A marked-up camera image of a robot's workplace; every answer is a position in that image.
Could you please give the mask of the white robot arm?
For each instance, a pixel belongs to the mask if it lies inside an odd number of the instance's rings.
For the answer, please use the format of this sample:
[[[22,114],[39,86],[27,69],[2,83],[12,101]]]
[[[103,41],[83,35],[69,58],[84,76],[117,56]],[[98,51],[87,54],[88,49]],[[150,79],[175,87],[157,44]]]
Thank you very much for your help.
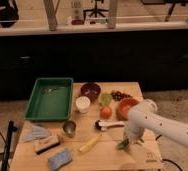
[[[140,139],[145,129],[160,133],[169,139],[188,148],[188,124],[167,119],[157,114],[157,104],[145,99],[133,106],[128,111],[129,137],[133,140]]]

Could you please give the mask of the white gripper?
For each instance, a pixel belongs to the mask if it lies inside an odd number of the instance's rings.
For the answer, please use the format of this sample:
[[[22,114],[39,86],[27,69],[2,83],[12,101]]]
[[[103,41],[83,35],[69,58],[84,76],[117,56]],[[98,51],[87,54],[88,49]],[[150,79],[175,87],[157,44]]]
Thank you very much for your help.
[[[133,128],[126,125],[124,128],[124,138],[129,140],[130,144],[136,144],[143,136],[143,128]]]

